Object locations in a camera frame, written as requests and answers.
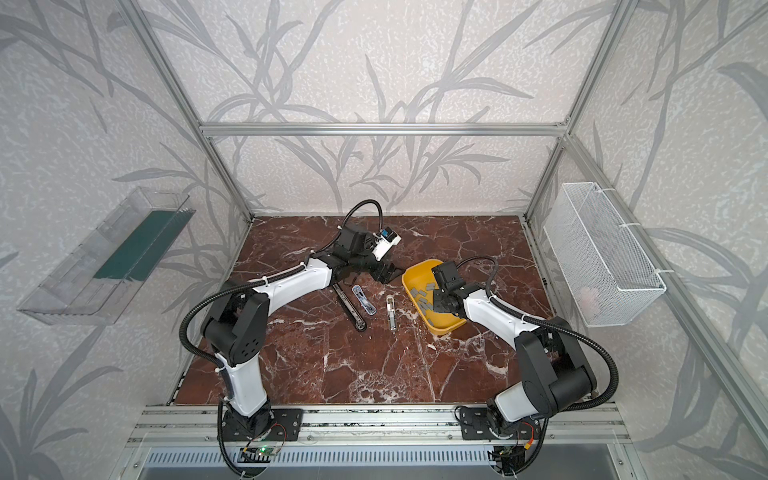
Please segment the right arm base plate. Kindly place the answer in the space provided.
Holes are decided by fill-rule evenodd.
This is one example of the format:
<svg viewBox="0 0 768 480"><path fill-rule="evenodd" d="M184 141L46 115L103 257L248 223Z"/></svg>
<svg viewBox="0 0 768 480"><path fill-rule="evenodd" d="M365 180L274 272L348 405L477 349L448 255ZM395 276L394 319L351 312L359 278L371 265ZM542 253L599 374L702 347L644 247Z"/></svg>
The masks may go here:
<svg viewBox="0 0 768 480"><path fill-rule="evenodd" d="M541 424L532 417L515 422L505 420L488 407L456 406L453 410L463 440L514 441L533 444L540 435Z"/></svg>

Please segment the light blue stapler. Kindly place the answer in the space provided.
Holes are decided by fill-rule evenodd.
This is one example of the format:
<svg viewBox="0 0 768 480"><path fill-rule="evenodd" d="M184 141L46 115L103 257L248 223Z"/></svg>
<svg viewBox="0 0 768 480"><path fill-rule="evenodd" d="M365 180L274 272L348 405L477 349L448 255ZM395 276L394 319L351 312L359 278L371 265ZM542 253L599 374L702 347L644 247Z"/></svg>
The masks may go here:
<svg viewBox="0 0 768 480"><path fill-rule="evenodd" d="M355 296L355 298L359 301L359 303L361 304L361 306L363 307L363 309L366 311L368 315L374 316L377 313L377 308L366 297L360 285L353 285L352 293Z"/></svg>

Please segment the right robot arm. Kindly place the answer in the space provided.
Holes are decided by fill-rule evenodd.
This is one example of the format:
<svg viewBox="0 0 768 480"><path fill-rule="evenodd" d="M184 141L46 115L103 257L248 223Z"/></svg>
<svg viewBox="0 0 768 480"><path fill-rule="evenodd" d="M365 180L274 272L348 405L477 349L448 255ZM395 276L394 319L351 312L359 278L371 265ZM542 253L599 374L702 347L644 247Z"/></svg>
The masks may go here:
<svg viewBox="0 0 768 480"><path fill-rule="evenodd" d="M588 410L612 399L620 376L605 347L561 317L543 319L503 301L491 287L497 267L481 285L467 282L459 272L461 265L443 262L432 268L433 307L477 323L507 342L516 352L520 372L518 383L487 402L493 435L509 438L521 421Z"/></svg>

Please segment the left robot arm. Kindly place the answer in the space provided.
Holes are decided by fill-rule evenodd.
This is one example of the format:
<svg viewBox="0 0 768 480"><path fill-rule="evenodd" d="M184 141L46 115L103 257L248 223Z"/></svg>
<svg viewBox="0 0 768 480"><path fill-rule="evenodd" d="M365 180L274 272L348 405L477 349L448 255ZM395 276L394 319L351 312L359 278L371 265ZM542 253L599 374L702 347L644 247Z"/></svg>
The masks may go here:
<svg viewBox="0 0 768 480"><path fill-rule="evenodd" d="M182 347L213 364L226 397L220 405L254 435L271 424L268 394L258 359L271 314L315 291L333 287L353 273L388 284L403 270L388 260L401 236L385 227L370 232L342 226L329 247L312 251L299 265L270 276L233 283L203 300L183 317Z"/></svg>

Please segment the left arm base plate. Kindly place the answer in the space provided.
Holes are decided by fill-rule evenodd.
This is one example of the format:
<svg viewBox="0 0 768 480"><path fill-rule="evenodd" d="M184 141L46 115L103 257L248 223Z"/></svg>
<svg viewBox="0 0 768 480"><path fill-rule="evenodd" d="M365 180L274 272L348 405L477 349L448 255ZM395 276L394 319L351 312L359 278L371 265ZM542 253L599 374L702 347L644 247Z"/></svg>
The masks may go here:
<svg viewBox="0 0 768 480"><path fill-rule="evenodd" d="M218 438L224 442L266 440L294 442L298 440L304 411L299 408L262 408L245 417L225 406Z"/></svg>

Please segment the beige small stapler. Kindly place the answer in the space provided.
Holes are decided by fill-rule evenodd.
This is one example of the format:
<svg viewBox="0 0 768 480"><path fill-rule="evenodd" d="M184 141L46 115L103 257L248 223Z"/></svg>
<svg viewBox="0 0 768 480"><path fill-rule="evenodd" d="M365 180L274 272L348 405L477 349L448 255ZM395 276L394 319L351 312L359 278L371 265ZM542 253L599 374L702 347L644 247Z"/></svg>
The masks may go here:
<svg viewBox="0 0 768 480"><path fill-rule="evenodd" d="M395 298L393 295L388 295L386 297L386 308L387 308L387 318L388 318L388 324L391 332L397 331L397 320L396 320L396 304L395 304Z"/></svg>

